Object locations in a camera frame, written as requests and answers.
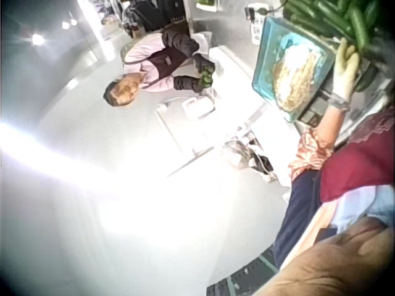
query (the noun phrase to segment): pink shirt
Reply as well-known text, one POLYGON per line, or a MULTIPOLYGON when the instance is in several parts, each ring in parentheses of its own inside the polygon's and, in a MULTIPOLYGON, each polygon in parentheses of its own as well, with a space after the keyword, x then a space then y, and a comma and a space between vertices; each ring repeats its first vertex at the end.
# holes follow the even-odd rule
MULTIPOLYGON (((147 35, 142 40, 138 41, 132 49, 125 56, 126 62, 134 62, 137 60, 143 60, 155 52, 165 49, 165 44, 162 41, 162 33, 154 33, 147 35)), ((145 60, 139 64, 127 65, 123 67, 124 74, 130 73, 144 73, 145 77, 143 82, 140 83, 139 88, 147 86, 150 82, 158 79, 159 73, 156 67, 148 60, 145 60)), ((154 85, 146 88, 147 91, 166 91, 174 88, 174 77, 170 75, 154 85)))

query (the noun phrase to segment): white glove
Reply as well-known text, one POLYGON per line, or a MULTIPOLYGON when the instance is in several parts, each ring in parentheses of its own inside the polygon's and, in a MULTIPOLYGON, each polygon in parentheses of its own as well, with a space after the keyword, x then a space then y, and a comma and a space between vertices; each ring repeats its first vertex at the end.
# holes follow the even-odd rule
POLYGON ((358 66, 359 55, 355 46, 348 46, 347 39, 341 38, 333 72, 333 93, 347 101, 351 100, 358 66))

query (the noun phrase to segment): floral sleeve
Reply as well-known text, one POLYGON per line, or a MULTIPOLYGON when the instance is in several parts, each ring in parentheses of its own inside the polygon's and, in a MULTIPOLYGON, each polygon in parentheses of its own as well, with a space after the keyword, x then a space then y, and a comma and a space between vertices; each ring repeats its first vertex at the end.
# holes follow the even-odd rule
POLYGON ((289 164, 292 182, 306 170, 319 170, 333 154, 333 144, 321 141, 316 129, 307 129, 297 146, 295 160, 289 164))

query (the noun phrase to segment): person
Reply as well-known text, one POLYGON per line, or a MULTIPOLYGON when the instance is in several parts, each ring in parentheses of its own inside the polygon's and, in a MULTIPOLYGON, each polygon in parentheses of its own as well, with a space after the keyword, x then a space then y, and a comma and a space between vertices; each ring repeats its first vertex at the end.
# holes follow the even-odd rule
POLYGON ((215 64, 204 58, 199 43, 174 29, 145 36, 126 54, 123 75, 112 81, 104 99, 113 107, 133 102, 139 89, 158 92, 168 89, 192 90, 201 93, 209 84, 192 76, 172 73, 188 58, 192 58, 199 73, 204 67, 215 70, 215 64))
POLYGON ((273 246, 280 272, 256 295, 299 295, 299 288, 300 295, 354 295, 374 282, 392 259, 393 101, 367 117, 333 153, 359 62, 355 47, 343 38, 331 105, 317 128, 302 134, 289 165, 291 197, 273 246))

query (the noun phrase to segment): blue tray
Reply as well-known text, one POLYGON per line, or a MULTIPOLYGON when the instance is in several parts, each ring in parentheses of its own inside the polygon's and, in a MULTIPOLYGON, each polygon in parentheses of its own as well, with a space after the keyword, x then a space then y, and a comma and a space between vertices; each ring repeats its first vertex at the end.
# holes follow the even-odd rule
POLYGON ((288 122, 296 120, 315 96, 335 62, 335 54, 324 42, 305 30, 295 27, 283 18, 267 17, 255 67, 252 88, 272 107, 280 109, 288 122), (296 110, 286 112, 279 108, 273 88, 273 67, 284 57, 285 50, 292 45, 305 44, 311 51, 321 55, 315 70, 310 99, 305 100, 296 110))

